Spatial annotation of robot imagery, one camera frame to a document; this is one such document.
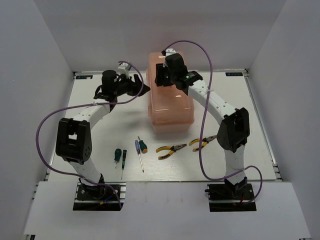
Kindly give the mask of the pink plastic toolbox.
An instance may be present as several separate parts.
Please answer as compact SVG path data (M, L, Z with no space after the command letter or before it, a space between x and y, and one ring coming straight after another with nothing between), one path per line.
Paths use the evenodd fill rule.
M156 134L186 132L194 123L194 102L175 85L157 86L156 65L162 65L165 57L153 52L148 57L146 78L150 87L148 115Z

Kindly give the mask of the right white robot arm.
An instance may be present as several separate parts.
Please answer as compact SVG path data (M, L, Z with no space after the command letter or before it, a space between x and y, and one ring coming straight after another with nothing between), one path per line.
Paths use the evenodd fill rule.
M217 121L216 139L225 154L225 192L229 198L238 199L248 182L244 172L244 150L250 135L249 112L244 107L235 108L210 91L203 77L196 71L188 71L183 57L172 48L162 51L162 55L164 63L156 65L156 85L174 85L206 108Z

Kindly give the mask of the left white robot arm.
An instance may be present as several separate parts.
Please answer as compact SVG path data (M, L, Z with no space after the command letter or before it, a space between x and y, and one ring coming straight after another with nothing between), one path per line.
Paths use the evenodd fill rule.
M88 193L99 200L105 196L103 175L91 159L92 128L119 105L118 97L128 95L141 97L151 89L144 84L140 74L130 76L128 70L105 70L101 85L94 93L94 102L71 118L62 118L58 123L55 152L69 163L76 174L89 186Z

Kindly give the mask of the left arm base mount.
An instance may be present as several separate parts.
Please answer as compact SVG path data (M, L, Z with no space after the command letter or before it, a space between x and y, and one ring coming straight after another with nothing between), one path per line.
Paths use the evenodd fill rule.
M87 186L80 182L74 197L73 211L118 212L123 206L126 196L126 183L109 183L114 189L106 186Z

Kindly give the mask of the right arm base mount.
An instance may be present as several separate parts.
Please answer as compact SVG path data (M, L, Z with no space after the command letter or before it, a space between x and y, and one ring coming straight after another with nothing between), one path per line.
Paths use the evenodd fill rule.
M209 211L222 212L256 212L253 187L248 183L238 193L232 194L224 184L208 184L204 190L208 196Z

